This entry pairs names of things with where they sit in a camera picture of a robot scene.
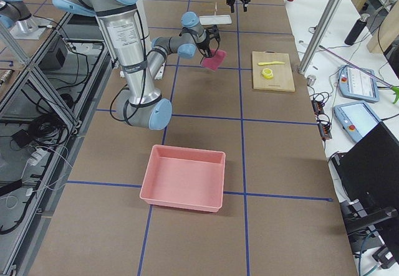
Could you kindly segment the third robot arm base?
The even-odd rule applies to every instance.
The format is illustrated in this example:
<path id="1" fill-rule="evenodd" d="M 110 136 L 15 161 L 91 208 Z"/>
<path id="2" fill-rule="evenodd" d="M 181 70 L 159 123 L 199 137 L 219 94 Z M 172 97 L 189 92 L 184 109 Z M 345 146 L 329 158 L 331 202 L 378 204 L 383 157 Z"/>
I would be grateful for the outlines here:
<path id="1" fill-rule="evenodd" d="M 15 39 L 39 40 L 44 32 L 23 0 L 1 0 L 1 23 Z"/>

